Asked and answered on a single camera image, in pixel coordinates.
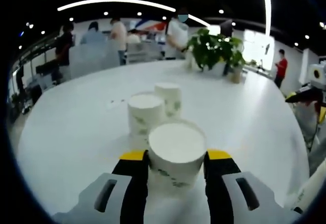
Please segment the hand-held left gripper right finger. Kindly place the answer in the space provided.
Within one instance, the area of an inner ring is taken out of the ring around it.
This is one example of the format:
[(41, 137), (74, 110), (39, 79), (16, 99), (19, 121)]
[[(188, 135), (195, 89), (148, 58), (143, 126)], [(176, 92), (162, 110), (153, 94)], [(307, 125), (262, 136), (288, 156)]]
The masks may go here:
[(274, 192), (242, 172), (227, 152), (209, 149), (203, 166), (211, 223), (295, 223), (301, 216), (281, 207)]

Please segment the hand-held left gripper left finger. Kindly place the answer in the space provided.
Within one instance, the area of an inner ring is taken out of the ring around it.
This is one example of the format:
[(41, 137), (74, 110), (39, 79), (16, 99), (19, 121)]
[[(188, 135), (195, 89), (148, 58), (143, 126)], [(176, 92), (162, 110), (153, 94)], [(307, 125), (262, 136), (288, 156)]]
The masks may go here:
[(71, 210), (54, 214), (54, 223), (143, 223), (148, 167), (147, 150), (124, 153), (111, 173), (81, 191)]

